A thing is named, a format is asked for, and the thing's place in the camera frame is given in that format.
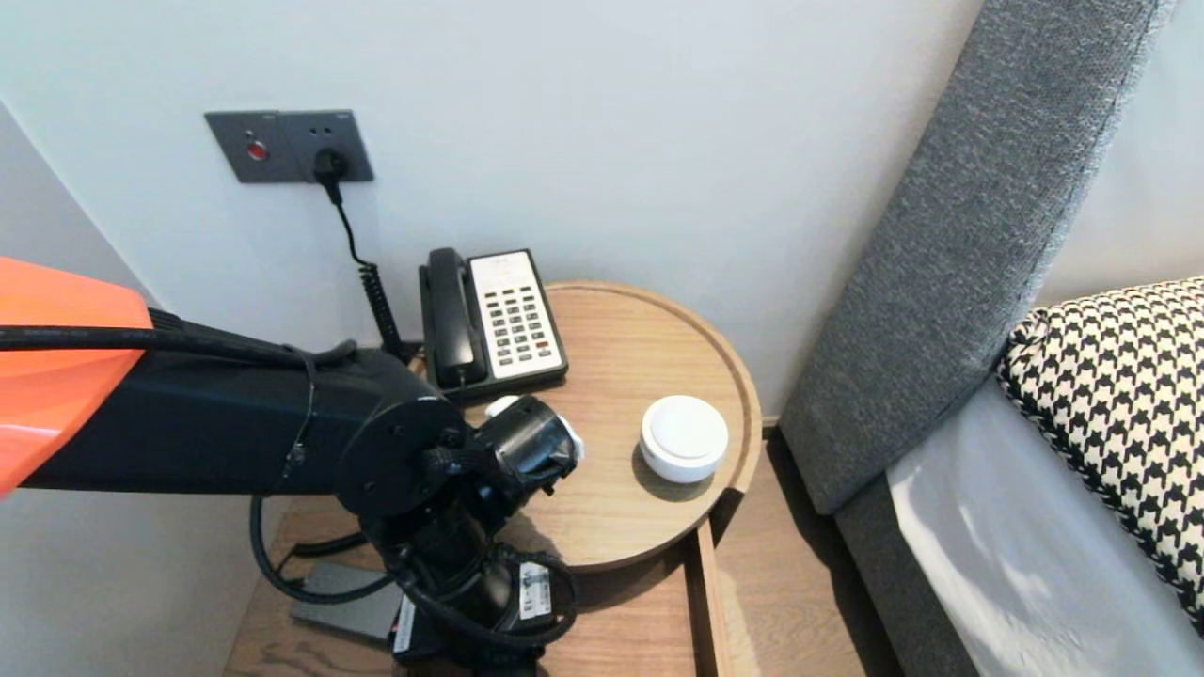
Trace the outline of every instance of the wooden nightstand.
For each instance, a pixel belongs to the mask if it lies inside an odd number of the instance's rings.
[[[759,458],[761,410],[748,372],[714,328],[650,292],[567,282],[548,285],[548,299],[569,372],[537,394],[576,428],[586,458],[500,535],[554,552],[580,575],[582,613],[541,665],[548,675],[730,675],[710,516],[718,504],[715,519],[726,523]],[[644,410],[672,394],[702,398],[727,422],[727,457],[708,481],[672,484],[638,454]],[[478,424],[482,410],[466,417]],[[295,499],[273,557],[353,529],[334,499]],[[368,548],[341,560],[379,567]],[[384,647],[295,623],[288,608],[259,583],[229,675],[394,673]]]

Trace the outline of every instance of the sticker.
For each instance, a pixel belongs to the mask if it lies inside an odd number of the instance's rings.
[[[524,561],[519,565],[519,619],[551,613],[551,581],[548,569]]]
[[[397,610],[397,635],[393,638],[393,653],[409,650],[409,637],[414,634],[414,602],[402,595],[401,608]]]

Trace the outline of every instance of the wall socket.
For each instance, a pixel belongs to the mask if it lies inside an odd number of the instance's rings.
[[[209,112],[205,120],[241,183],[314,183],[321,148],[347,158],[342,181],[373,178],[352,111]]]

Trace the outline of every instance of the black cable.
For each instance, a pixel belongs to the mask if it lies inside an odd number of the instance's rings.
[[[267,547],[264,544],[264,498],[250,498],[250,553],[255,557],[259,571],[267,578],[273,588],[293,597],[294,600],[312,605],[338,605],[361,600],[372,593],[382,590],[393,583],[391,576],[382,576],[379,579],[354,590],[344,593],[309,593],[297,588],[285,581],[279,571],[272,566],[272,560],[267,557]]]
[[[277,366],[303,367],[306,354],[281,346],[230,341],[161,329],[135,326],[0,325],[0,351],[171,351]],[[355,352],[354,341],[309,354],[317,366],[346,360]]]
[[[459,630],[460,632],[464,632],[484,644],[504,649],[526,650],[543,647],[565,636],[565,632],[568,632],[568,630],[573,626],[573,623],[577,620],[577,599],[579,596],[577,579],[573,578],[572,573],[569,573],[565,563],[544,553],[519,554],[504,543],[498,543],[497,548],[503,559],[512,563],[532,561],[539,564],[548,571],[560,576],[568,584],[571,596],[568,608],[565,611],[565,616],[560,619],[560,622],[550,630],[533,632],[530,635],[509,635],[506,632],[498,632],[497,630],[490,630],[489,628],[470,619],[467,616],[429,595],[421,589],[413,575],[403,576],[400,571],[390,571],[390,573],[393,573],[397,584],[401,585],[406,596],[414,602],[414,606],[423,610],[423,612],[427,616],[436,618],[445,625]]]
[[[362,531],[356,531],[354,534],[348,534],[329,541],[321,541],[319,543],[296,543],[289,552],[289,557],[314,559],[319,557],[337,555],[338,553],[346,553],[347,551],[365,546],[367,542],[368,537],[365,536]]]
[[[401,340],[397,323],[393,318],[393,310],[389,307],[389,298],[384,292],[384,283],[380,282],[380,270],[374,263],[360,258],[360,253],[355,248],[355,231],[352,230],[352,222],[347,218],[347,212],[343,211],[343,194],[338,188],[338,179],[347,176],[347,158],[334,148],[323,148],[314,155],[314,181],[326,189],[330,204],[338,210],[338,220],[343,223],[343,232],[347,234],[347,248],[352,253],[352,259],[360,266],[360,284],[364,285],[364,295],[367,296],[377,331],[380,332],[380,349],[408,364],[414,351],[412,347],[407,348]]]

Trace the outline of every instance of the houndstooth pillow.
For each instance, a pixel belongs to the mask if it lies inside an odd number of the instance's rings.
[[[998,376],[1204,637],[1204,277],[1035,310]]]

